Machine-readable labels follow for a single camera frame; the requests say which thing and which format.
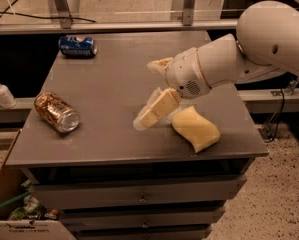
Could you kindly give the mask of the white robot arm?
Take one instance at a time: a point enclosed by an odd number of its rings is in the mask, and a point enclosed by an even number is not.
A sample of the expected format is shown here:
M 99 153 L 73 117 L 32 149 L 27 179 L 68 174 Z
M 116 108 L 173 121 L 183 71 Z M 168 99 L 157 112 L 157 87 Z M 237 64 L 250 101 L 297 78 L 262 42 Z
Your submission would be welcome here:
M 225 83 L 250 83 L 290 72 L 299 77 L 299 12 L 277 1 L 247 8 L 236 33 L 174 57 L 151 61 L 148 69 L 168 88 L 156 89 L 133 121 L 145 130 L 175 111 L 183 99 L 195 99 Z

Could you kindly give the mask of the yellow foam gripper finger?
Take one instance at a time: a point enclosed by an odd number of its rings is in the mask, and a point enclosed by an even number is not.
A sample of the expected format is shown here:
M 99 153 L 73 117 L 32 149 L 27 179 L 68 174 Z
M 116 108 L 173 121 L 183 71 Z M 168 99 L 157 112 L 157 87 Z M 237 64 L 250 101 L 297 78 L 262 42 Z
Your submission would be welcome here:
M 162 90 L 158 87 L 134 119 L 133 127 L 138 131 L 150 128 L 176 110 L 180 105 L 181 99 L 181 95 L 174 88 Z
M 167 57 L 160 60 L 151 61 L 147 64 L 147 68 L 149 69 L 150 72 L 164 78 L 166 74 L 166 70 L 169 67 L 172 60 L 173 60 L 172 57 Z

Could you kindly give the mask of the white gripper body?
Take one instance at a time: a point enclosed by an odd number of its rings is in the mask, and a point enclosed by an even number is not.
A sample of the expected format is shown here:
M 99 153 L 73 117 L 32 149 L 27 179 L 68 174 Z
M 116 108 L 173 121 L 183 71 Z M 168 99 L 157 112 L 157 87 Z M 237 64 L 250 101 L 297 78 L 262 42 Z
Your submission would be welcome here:
M 166 69 L 165 78 L 185 99 L 195 99 L 211 90 L 202 73 L 197 48 L 176 55 Z

